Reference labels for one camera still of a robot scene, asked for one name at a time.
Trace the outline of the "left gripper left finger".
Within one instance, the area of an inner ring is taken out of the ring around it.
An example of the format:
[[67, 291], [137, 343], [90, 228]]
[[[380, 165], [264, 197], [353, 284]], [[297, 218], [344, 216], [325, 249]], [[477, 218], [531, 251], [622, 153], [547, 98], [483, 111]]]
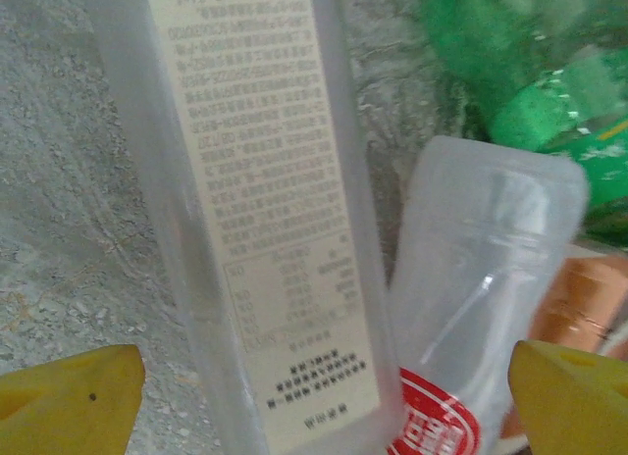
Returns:
[[1, 376], [3, 454], [124, 454], [145, 369], [133, 344], [101, 347]]

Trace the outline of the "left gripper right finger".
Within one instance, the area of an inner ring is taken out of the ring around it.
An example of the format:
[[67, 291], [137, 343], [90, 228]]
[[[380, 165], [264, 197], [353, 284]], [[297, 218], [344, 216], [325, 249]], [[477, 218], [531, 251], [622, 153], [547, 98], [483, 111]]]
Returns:
[[625, 454], [627, 364], [540, 340], [513, 349], [508, 384], [534, 454]]

